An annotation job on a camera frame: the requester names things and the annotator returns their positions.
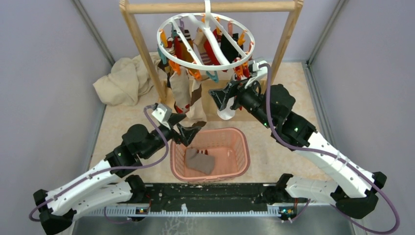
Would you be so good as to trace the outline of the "beige brown sock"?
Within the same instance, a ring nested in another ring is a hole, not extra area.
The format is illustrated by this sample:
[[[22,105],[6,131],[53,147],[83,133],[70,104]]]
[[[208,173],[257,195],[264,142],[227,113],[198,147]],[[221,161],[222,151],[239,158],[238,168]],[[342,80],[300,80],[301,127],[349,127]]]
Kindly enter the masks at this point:
[[[193,80],[190,90],[190,108],[186,116],[192,126],[204,127],[207,123],[207,116],[202,104],[202,82]]]

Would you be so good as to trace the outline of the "grey sock with striped cuff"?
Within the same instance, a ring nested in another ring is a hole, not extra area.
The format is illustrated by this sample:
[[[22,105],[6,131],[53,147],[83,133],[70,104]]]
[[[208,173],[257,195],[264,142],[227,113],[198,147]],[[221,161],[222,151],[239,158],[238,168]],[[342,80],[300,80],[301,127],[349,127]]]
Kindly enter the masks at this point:
[[[187,148],[184,156],[185,166],[189,169],[210,175],[215,167],[215,157],[195,148]]]

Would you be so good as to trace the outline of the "pink plastic laundry basket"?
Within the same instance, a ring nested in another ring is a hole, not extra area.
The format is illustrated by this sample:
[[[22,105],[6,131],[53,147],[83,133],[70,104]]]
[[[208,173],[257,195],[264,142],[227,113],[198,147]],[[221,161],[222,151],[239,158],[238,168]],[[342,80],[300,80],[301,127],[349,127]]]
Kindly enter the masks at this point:
[[[228,127],[200,131],[191,144],[170,144],[170,168],[189,183],[230,180],[250,167],[248,143],[243,132]]]

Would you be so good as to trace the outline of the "red patterned sock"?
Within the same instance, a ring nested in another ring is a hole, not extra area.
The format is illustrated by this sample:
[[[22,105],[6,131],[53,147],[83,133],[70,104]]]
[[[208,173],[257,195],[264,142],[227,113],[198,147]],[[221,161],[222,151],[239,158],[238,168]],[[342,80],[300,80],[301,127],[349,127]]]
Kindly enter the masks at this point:
[[[244,80],[250,78],[251,76],[248,62],[244,62],[243,64],[235,67],[233,70],[235,72],[236,80]]]

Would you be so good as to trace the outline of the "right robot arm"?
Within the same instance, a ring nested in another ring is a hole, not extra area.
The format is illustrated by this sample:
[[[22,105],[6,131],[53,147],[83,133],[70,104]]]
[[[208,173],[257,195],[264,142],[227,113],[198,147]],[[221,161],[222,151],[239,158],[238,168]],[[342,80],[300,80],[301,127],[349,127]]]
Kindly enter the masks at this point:
[[[317,200],[332,204],[355,219],[371,213],[378,202],[372,185],[382,188],[386,175],[359,168],[329,144],[313,124],[292,111],[296,100],[283,85],[272,85],[266,92],[270,94],[270,113],[278,136],[290,144],[290,151],[302,155],[331,177],[330,181],[320,181],[284,173],[276,183],[278,200]]]

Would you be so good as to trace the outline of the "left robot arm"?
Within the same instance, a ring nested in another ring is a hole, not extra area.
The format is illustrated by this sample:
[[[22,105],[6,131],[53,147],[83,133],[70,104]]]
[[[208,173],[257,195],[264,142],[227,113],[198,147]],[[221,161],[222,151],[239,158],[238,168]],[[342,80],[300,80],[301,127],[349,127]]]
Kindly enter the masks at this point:
[[[131,126],[122,136],[121,145],[106,155],[96,166],[55,190],[40,189],[33,194],[39,218],[47,235],[56,235],[90,211],[113,203],[139,203],[147,195],[145,183],[132,174],[168,141],[189,146],[200,126],[184,127],[184,114],[171,114],[166,125],[152,132],[142,124]]]

